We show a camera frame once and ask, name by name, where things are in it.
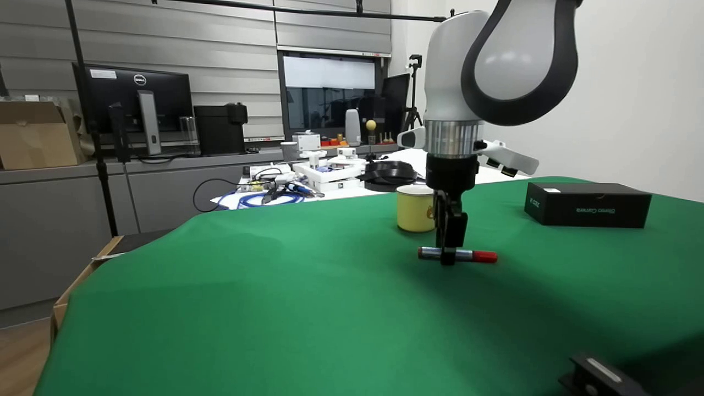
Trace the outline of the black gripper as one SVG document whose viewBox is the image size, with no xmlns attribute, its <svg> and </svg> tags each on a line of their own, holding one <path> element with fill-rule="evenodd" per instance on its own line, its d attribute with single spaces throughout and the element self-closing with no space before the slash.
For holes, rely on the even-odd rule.
<svg viewBox="0 0 704 396">
<path fill-rule="evenodd" d="M 426 155 L 426 184 L 435 188 L 432 207 L 435 207 L 435 246 L 440 250 L 440 263 L 449 266 L 457 262 L 457 250 L 463 244 L 465 220 L 468 215 L 461 208 L 461 202 L 454 199 L 463 191 L 475 186 L 476 175 L 476 157 L 442 157 L 442 155 Z"/>
</svg>

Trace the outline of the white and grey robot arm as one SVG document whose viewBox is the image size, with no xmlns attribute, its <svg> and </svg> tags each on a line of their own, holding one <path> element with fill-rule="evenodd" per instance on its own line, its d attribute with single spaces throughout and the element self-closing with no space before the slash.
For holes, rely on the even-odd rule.
<svg viewBox="0 0 704 396">
<path fill-rule="evenodd" d="M 424 76 L 426 184 L 432 191 L 435 241 L 417 254 L 442 266 L 495 262 L 463 249 L 475 186 L 479 124 L 524 124 L 546 116 L 570 91 L 579 69 L 573 20 L 583 0 L 496 0 L 491 13 L 443 20 L 431 35 Z"/>
</svg>

